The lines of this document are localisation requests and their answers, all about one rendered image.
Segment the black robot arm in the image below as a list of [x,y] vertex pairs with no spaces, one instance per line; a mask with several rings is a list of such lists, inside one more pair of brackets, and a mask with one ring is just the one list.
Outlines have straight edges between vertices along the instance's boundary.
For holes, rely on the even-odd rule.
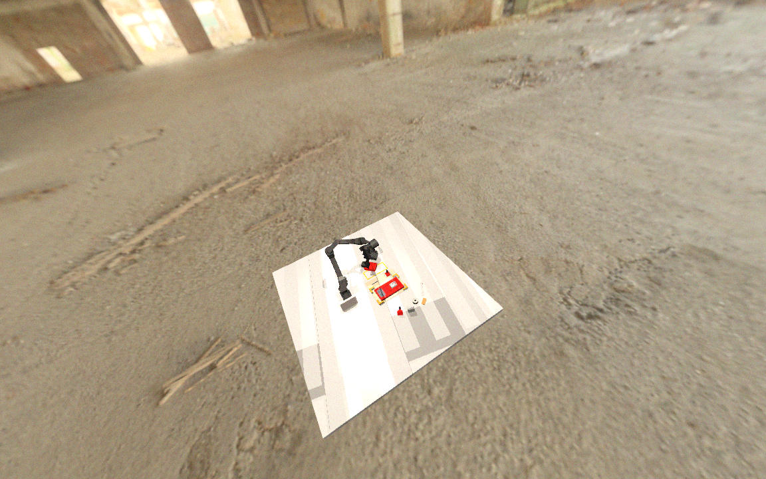
[[[352,297],[352,292],[348,290],[347,288],[348,280],[346,279],[346,277],[342,275],[341,270],[338,268],[338,264],[334,256],[334,248],[336,248],[336,246],[339,243],[356,243],[357,245],[363,245],[362,247],[359,248],[359,250],[363,251],[364,254],[370,253],[369,259],[376,260],[379,253],[376,251],[376,249],[373,252],[370,251],[370,249],[374,249],[375,247],[378,247],[379,242],[377,242],[375,238],[372,239],[371,241],[368,241],[364,237],[355,238],[355,239],[336,239],[330,246],[325,248],[324,252],[327,254],[327,257],[330,259],[332,263],[332,267],[334,268],[336,275],[338,277],[338,290],[340,291],[340,294],[344,301],[346,300],[346,298]],[[366,245],[364,245],[364,243]]]

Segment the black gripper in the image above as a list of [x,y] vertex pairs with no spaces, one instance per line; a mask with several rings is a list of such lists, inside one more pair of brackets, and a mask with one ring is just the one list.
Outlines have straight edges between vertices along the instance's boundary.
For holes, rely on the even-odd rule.
[[[373,252],[373,251],[375,251],[375,249],[370,249],[370,251]],[[368,254],[364,254],[363,253],[363,255],[364,255],[364,259],[366,259],[366,261],[362,262],[361,267],[365,267],[366,269],[370,269],[370,259],[369,259],[370,253],[368,253]]]

